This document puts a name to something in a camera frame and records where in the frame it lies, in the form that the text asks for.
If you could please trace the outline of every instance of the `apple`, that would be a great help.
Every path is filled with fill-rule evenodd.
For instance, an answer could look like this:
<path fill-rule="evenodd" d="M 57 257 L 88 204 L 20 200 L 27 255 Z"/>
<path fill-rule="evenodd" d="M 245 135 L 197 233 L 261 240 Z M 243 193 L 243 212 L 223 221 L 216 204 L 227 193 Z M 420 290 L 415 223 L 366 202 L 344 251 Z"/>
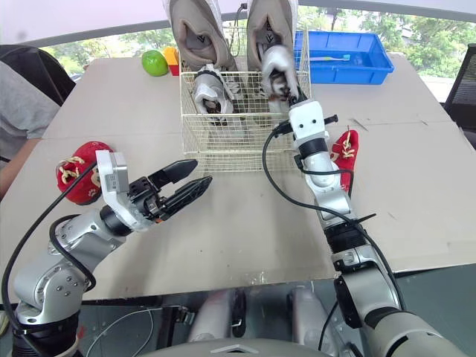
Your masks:
<path fill-rule="evenodd" d="M 163 76 L 169 71 L 165 57 L 159 51 L 151 50 L 142 54 L 142 67 L 151 76 Z"/>

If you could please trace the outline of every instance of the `wire basket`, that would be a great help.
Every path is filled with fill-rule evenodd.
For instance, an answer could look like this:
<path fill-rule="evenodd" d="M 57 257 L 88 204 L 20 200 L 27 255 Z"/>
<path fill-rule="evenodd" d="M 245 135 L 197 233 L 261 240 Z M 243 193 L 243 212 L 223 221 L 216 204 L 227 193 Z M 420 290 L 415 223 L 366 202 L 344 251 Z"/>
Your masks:
<path fill-rule="evenodd" d="M 286 114 L 270 112 L 260 88 L 261 72 L 246 71 L 246 29 L 224 28 L 224 32 L 240 70 L 222 72 L 234 94 L 232 114 L 201 114 L 193 100 L 196 72 L 182 66 L 180 74 L 184 154 L 198 160 L 201 174 L 261 171 L 263 144 L 271 130 L 287 119 Z M 307 32 L 301 36 L 302 46 L 295 51 L 297 79 L 303 93 L 311 97 Z M 273 140 L 267 155 L 269 169 L 294 169 L 294 155 L 291 135 Z"/>

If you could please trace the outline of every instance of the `person's arm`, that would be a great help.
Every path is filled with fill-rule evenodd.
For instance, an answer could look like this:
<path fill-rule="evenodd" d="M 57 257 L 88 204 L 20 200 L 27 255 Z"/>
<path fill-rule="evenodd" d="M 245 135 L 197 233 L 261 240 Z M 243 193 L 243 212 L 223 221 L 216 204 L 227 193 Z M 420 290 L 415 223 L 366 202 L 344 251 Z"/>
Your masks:
<path fill-rule="evenodd" d="M 20 151 L 18 151 L 15 157 L 0 171 L 0 201 L 5 196 L 5 193 L 8 191 L 8 188 L 11 186 L 16 175 L 23 167 L 25 161 L 27 161 L 28 156 L 33 151 L 35 146 L 39 143 L 41 139 L 29 139 L 22 146 Z"/>

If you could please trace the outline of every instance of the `red shoe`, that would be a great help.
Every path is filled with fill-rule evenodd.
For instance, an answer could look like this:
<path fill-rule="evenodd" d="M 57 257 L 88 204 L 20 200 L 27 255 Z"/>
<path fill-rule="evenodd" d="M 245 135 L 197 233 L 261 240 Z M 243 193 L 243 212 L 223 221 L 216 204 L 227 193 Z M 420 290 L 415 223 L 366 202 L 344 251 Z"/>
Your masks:
<path fill-rule="evenodd" d="M 354 171 L 354 164 L 358 152 L 358 133 L 355 130 L 347 130 L 332 145 L 331 160 L 335 162 L 341 170 Z M 350 175 L 348 173 L 341 174 L 341 187 L 346 192 L 350 189 Z"/>
<path fill-rule="evenodd" d="M 96 161 L 96 150 L 112 151 L 105 143 L 89 141 L 76 150 L 72 157 L 61 160 L 57 166 L 58 188 L 61 192 L 65 192 L 76 177 Z M 66 198 L 77 205 L 89 205 L 99 196 L 101 196 L 101 183 L 99 172 L 95 167 L 66 195 Z"/>

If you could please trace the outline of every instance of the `blue tray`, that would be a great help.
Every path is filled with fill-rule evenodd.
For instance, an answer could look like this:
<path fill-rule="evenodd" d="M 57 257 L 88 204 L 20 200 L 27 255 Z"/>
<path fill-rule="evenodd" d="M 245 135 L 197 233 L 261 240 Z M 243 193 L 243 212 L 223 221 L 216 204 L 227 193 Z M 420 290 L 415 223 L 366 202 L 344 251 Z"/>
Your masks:
<path fill-rule="evenodd" d="M 296 33 L 295 62 L 299 68 L 303 32 Z M 311 83 L 382 84 L 393 65 L 374 33 L 309 32 L 309 57 L 344 58 L 349 61 L 310 60 Z"/>

